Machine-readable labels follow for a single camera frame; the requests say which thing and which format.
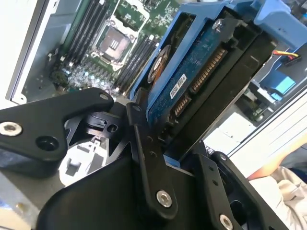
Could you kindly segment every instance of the black metal bracket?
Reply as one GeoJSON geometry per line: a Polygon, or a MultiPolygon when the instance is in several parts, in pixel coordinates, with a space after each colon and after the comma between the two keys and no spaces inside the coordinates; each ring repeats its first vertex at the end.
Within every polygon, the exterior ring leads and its hole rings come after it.
{"type": "Polygon", "coordinates": [[[117,144],[112,153],[117,157],[130,146],[141,216],[152,223],[176,216],[177,200],[161,146],[136,103],[123,106],[102,90],[88,89],[2,110],[0,122],[7,121],[20,125],[22,132],[0,135],[1,168],[48,177],[68,148],[94,136],[108,138],[117,144]]]}
{"type": "Polygon", "coordinates": [[[229,202],[235,203],[240,200],[244,204],[244,208],[248,208],[248,212],[237,213],[236,219],[241,219],[242,214],[247,215],[248,229],[277,230],[286,228],[275,212],[225,154],[217,151],[210,156],[210,159],[226,175],[226,181],[223,184],[230,184],[233,188],[233,191],[227,194],[229,202]]]}
{"type": "Polygon", "coordinates": [[[17,124],[20,133],[0,135],[0,168],[32,177],[52,176],[68,149],[64,123],[81,114],[107,111],[113,103],[104,91],[88,89],[1,110],[0,123],[17,124]]]}

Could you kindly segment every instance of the silver screw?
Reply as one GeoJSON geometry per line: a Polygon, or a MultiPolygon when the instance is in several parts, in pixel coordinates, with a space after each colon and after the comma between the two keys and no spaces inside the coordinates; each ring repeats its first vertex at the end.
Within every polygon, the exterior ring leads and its hole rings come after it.
{"type": "Polygon", "coordinates": [[[234,228],[230,219],[224,214],[220,215],[220,222],[227,230],[232,230],[234,228]]]}
{"type": "Polygon", "coordinates": [[[157,192],[157,200],[163,207],[171,207],[172,206],[172,198],[171,196],[164,190],[160,190],[157,192]]]}
{"type": "Polygon", "coordinates": [[[214,22],[213,26],[212,26],[212,29],[213,30],[216,30],[217,32],[220,32],[220,28],[222,26],[222,19],[218,19],[214,22]]]}
{"type": "Polygon", "coordinates": [[[138,112],[141,111],[141,108],[138,105],[133,105],[132,107],[138,112]]]}
{"type": "Polygon", "coordinates": [[[23,128],[15,122],[6,121],[0,123],[0,134],[4,136],[15,137],[21,134],[22,130],[23,128]]]}
{"type": "Polygon", "coordinates": [[[105,99],[105,100],[107,100],[107,99],[108,99],[108,97],[107,97],[106,95],[104,95],[103,93],[102,93],[102,94],[100,94],[100,97],[101,97],[102,99],[105,99]]]}
{"type": "Polygon", "coordinates": [[[223,154],[220,154],[220,157],[221,157],[221,159],[224,160],[224,161],[227,160],[226,156],[224,156],[223,154]]]}

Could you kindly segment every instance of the hole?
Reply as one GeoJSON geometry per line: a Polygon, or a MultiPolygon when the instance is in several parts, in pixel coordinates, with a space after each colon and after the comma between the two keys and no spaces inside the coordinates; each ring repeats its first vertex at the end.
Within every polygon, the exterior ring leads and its hole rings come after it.
{"type": "Polygon", "coordinates": [[[99,96],[100,96],[102,99],[108,100],[108,97],[107,97],[106,95],[104,95],[103,93],[101,93],[99,96]]]}
{"type": "Polygon", "coordinates": [[[224,223],[227,225],[227,226],[230,226],[231,223],[227,220],[227,219],[224,219],[224,223]]]}
{"type": "Polygon", "coordinates": [[[247,212],[244,210],[242,203],[238,200],[235,200],[230,203],[230,208],[234,215],[234,218],[239,223],[239,225],[244,225],[247,222],[248,217],[247,212]]]}
{"type": "Polygon", "coordinates": [[[44,151],[54,151],[59,148],[57,139],[51,136],[41,136],[36,139],[36,145],[44,151]]]}
{"type": "Polygon", "coordinates": [[[4,130],[5,131],[15,131],[16,130],[16,127],[15,126],[12,126],[12,125],[6,125],[4,127],[4,130]]]}
{"type": "Polygon", "coordinates": [[[162,195],[161,195],[161,199],[162,199],[162,201],[163,201],[164,203],[168,202],[168,197],[167,197],[167,195],[165,195],[165,194],[162,194],[162,195]]]}
{"type": "Polygon", "coordinates": [[[219,183],[215,180],[212,180],[213,184],[215,184],[216,186],[219,186],[219,183]]]}
{"type": "Polygon", "coordinates": [[[118,129],[118,127],[116,125],[114,125],[114,124],[111,124],[106,129],[107,129],[107,131],[109,133],[113,133],[113,132],[115,132],[118,129]]]}
{"type": "Polygon", "coordinates": [[[136,111],[141,111],[141,108],[138,105],[133,105],[132,106],[136,111]]]}
{"type": "Polygon", "coordinates": [[[157,157],[157,154],[156,154],[155,152],[153,152],[153,151],[150,151],[149,154],[150,154],[152,157],[155,157],[155,158],[157,157]]]}

